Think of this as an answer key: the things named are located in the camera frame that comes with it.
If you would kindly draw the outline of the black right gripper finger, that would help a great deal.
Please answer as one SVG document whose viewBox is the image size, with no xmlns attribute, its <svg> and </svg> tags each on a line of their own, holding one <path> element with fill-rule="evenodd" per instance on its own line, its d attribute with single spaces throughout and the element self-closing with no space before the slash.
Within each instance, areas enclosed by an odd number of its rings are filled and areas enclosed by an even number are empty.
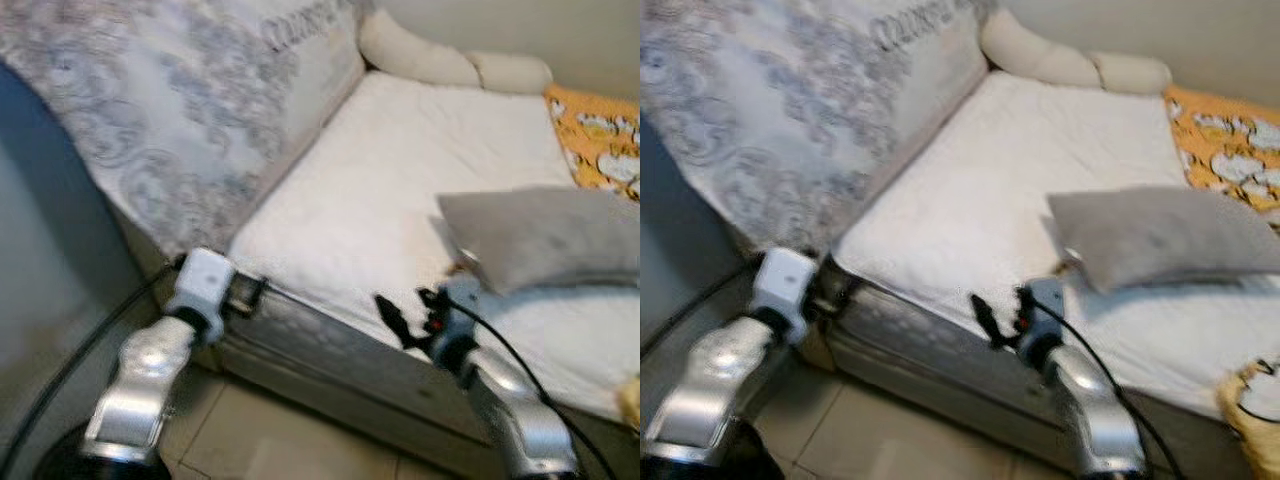
<svg viewBox="0 0 1280 480">
<path fill-rule="evenodd" d="M 988 337 L 991 349 L 1002 349 L 1011 344 L 1011 338 L 1005 335 L 998 326 L 993 308 L 978 294 L 969 294 L 970 306 L 983 333 Z"/>
<path fill-rule="evenodd" d="M 417 348 L 419 339 L 410 330 L 410 325 L 402 311 L 383 294 L 374 294 L 381 323 L 393 333 L 402 349 Z"/>
</svg>

